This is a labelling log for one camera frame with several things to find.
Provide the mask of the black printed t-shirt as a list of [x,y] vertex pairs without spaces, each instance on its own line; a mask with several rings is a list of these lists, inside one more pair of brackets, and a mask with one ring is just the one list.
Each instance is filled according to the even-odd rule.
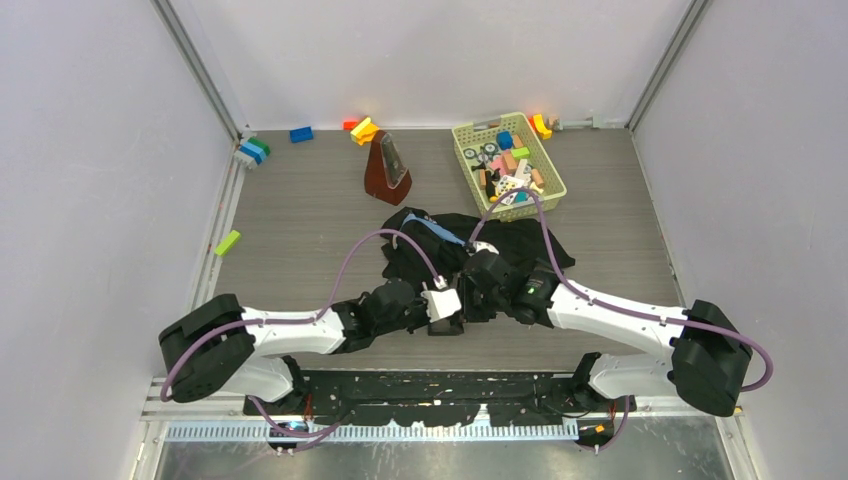
[[[465,214],[430,214],[404,207],[390,216],[382,227],[411,237],[427,254],[438,274],[452,283],[469,258],[465,243],[478,222],[477,217]],[[382,237],[386,243],[381,251],[387,261],[383,278],[404,280],[416,291],[422,290],[423,283],[432,282],[431,272],[408,242],[390,234]],[[539,260],[549,261],[540,222],[533,218],[512,222],[489,220],[476,239],[493,246],[503,259],[522,272],[532,270]]]

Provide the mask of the black square jewellery box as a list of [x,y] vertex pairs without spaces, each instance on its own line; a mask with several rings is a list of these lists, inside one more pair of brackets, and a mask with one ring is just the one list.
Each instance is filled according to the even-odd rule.
[[427,333],[434,337],[459,336],[464,333],[464,326],[461,321],[442,319],[430,323]]

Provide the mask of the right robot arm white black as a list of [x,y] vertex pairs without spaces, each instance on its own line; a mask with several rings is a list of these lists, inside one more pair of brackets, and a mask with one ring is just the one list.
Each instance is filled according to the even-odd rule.
[[631,355],[583,356],[570,392],[584,410],[631,396],[677,396],[717,417],[736,410],[753,344],[710,302],[682,308],[630,301],[543,267],[523,272],[488,251],[474,254],[459,280],[472,321],[502,313],[524,325],[586,332],[633,348]]

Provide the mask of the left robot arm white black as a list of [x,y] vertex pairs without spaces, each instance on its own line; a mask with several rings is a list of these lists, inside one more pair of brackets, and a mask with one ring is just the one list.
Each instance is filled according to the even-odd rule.
[[460,307],[456,291],[442,280],[418,291],[393,279],[356,299],[304,312],[258,310],[221,294],[159,334],[167,367],[160,398],[190,403],[236,393],[293,414],[305,405],[307,389],[292,355],[357,352],[382,335],[412,332]]

